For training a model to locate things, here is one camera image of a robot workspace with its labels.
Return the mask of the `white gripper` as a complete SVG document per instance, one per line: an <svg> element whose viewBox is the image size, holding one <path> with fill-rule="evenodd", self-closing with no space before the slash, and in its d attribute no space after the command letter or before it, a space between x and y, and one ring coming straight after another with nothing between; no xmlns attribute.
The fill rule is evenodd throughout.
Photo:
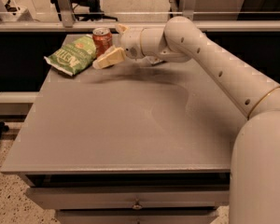
<svg viewBox="0 0 280 224"><path fill-rule="evenodd" d="M115 25L115 29L119 34L122 34L120 36L121 47L111 46L107 49L92 63L94 69L104 69L123 62L125 53L131 59L142 59L144 57L141 49L142 28L129 28L119 23Z"/></svg>

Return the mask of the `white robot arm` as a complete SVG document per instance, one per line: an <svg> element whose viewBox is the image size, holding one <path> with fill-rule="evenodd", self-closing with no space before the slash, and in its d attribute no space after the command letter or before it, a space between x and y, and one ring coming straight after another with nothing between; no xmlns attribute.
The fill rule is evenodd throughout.
<svg viewBox="0 0 280 224"><path fill-rule="evenodd" d="M280 84L211 41L181 16L162 28L116 26L120 46L94 62L103 69L127 57L194 59L246 116L231 154L230 224L280 224Z"/></svg>

